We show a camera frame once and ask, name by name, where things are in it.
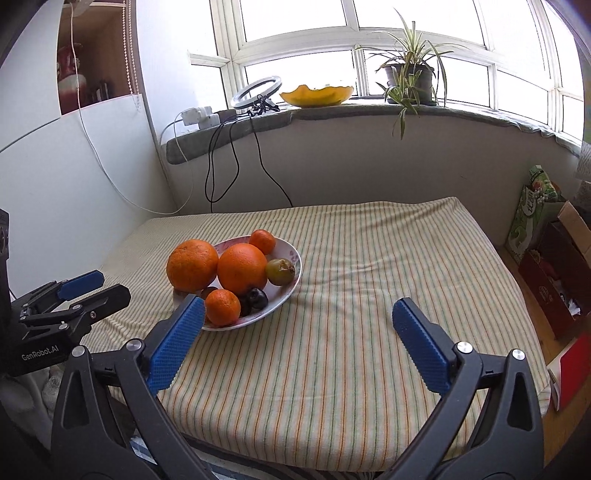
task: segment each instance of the red vase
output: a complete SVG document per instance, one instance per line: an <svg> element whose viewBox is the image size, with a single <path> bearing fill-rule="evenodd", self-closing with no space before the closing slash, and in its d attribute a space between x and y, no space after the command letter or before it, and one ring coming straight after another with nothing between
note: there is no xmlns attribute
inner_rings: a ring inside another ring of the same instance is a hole
<svg viewBox="0 0 591 480"><path fill-rule="evenodd" d="M74 46L80 50L82 45L75 43ZM78 108L78 89L80 90L80 106L86 105L86 78L80 73L80 59L76 57L76 61L77 81L72 47L67 45L57 50L57 94L60 98L62 115Z"/></svg>

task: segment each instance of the white ceramic plate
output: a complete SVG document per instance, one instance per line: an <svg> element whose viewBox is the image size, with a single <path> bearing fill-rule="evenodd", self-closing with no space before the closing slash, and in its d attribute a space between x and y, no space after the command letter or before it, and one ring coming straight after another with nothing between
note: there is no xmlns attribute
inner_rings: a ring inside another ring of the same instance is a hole
<svg viewBox="0 0 591 480"><path fill-rule="evenodd" d="M236 244L247 244L249 236L238 236L236 238L231 238L230 240L223 241L213 247L216 249L217 253L221 255L224 253L228 248L232 245ZM295 287L300 282L301 278L301 269L302 269L302 262L299 252L288 242L282 240L281 238L276 238L277 243L275 244L275 249L271 252L270 255L267 255L267 259L272 260L273 258L287 258L291 263L294 264L295 267L295 277L290 284L284 285L282 287L277 287L270 282L267 282L263 291L267 294L267 298L269 299L269 305L267 305L264 309L259 310L257 312L253 312L250 315L245 317L241 317L238 322L234 325L230 325L228 327L216 327L213 326L209 322L205 322L203 325L203 330L209 330L211 332L225 332L226 330L234 330L236 328L242 328L251 323L255 323L262 318L269 315L271 312L277 310L293 293ZM218 282L217 277L213 281L212 285L217 288L222 288L220 282ZM178 292L177 290L173 290L173 303L174 307L178 307L180 303L183 301L186 295Z"/></svg>

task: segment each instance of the wooden floor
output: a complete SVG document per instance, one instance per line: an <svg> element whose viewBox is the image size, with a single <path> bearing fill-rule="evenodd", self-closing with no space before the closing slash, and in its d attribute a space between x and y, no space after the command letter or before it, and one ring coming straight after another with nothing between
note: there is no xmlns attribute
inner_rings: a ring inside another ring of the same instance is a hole
<svg viewBox="0 0 591 480"><path fill-rule="evenodd" d="M538 334L542 352L546 364L558 355L562 349L568 344L569 338L558 341L554 339L554 334L548 324L548 320L540 305L537 303L534 295L526 285L525 281L517 271L517 264L511 258L507 250L504 248L499 250L503 262L509 271L513 274L525 299L527 310L530 313L531 321L534 324L535 331ZM590 328L591 322L589 318L586 323L582 323L579 328ZM591 376L587 378L583 388L577 392L574 399L561 412L556 412L551 405L548 413L543 419L544 422L544 459L545 463L554 458L558 451L566 443L573 430L578 425L587 408L591 404Z"/></svg>

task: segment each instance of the patterned cloth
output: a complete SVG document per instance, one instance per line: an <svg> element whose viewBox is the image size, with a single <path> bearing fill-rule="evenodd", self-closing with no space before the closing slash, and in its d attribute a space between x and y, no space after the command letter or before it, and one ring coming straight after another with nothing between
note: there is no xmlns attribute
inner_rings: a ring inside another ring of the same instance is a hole
<svg viewBox="0 0 591 480"><path fill-rule="evenodd" d="M439 400L392 328L401 297L482 353L521 348L545 413L549 380L521 291L455 198L149 220L103 266L107 284L129 287L130 306L95 324L85 344L94 352L120 348L170 315L164 267L177 244L215 244L257 228L298 249L301 283L260 322L199 335L171 388L159 393L183 433L302 468L389 467ZM465 445L483 401L480 392L452 453Z"/></svg>

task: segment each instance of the tangerine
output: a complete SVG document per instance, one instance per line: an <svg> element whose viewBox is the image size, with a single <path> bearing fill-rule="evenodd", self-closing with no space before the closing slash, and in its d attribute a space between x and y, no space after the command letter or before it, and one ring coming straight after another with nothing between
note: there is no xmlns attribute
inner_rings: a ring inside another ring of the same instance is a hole
<svg viewBox="0 0 591 480"><path fill-rule="evenodd" d="M203 240L187 240L178 245L166 263L166 276L177 290L194 293L216 278L218 255Z"/></svg>
<svg viewBox="0 0 591 480"><path fill-rule="evenodd" d="M275 237L266 230L255 230L251 237L248 239L248 243L257 247L263 255L269 255L275 248Z"/></svg>
<svg viewBox="0 0 591 480"><path fill-rule="evenodd" d="M245 295L252 288L265 288L266 266L265 255L254 245L232 245L220 256L217 279L226 290Z"/></svg>
<svg viewBox="0 0 591 480"><path fill-rule="evenodd" d="M240 300L229 290L215 290L205 299L207 318L217 327L236 323L240 310Z"/></svg>

